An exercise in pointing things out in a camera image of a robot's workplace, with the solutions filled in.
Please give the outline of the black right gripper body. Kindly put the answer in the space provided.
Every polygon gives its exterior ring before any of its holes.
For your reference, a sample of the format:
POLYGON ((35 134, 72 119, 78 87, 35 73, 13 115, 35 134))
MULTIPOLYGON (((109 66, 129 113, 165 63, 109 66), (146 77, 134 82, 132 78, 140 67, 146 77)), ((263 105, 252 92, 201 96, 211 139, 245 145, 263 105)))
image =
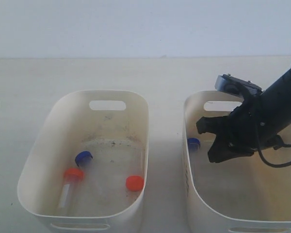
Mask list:
POLYGON ((284 129, 284 99, 275 95, 251 96, 223 117, 223 155, 252 155, 274 146, 284 129))

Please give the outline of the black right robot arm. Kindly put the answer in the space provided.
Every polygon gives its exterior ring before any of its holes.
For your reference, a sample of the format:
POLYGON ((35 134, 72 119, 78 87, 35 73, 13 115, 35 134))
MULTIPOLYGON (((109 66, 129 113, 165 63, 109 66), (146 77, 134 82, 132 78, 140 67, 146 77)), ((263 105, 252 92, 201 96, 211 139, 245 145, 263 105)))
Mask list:
POLYGON ((270 167, 291 166, 291 161, 270 163, 262 154, 268 148, 291 148, 279 136, 291 124, 291 67, 266 90, 229 74, 218 76, 215 89, 240 97, 243 102, 227 116, 203 116, 196 122, 199 134, 216 136, 208 151, 209 161, 221 163, 258 152, 262 162, 270 167))

